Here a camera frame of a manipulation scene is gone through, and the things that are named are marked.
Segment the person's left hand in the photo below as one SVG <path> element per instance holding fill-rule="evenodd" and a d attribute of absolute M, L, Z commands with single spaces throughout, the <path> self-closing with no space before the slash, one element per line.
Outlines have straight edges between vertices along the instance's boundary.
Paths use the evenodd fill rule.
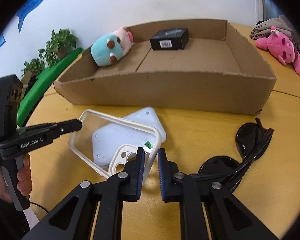
<path fill-rule="evenodd" d="M 17 174 L 19 180 L 17 189 L 23 196 L 28 196 L 32 191 L 32 179 L 30 168 L 30 155 L 27 153 L 23 157 L 23 168 Z M 8 204 L 12 204 L 13 200 L 10 196 L 0 166 L 0 199 Z"/>

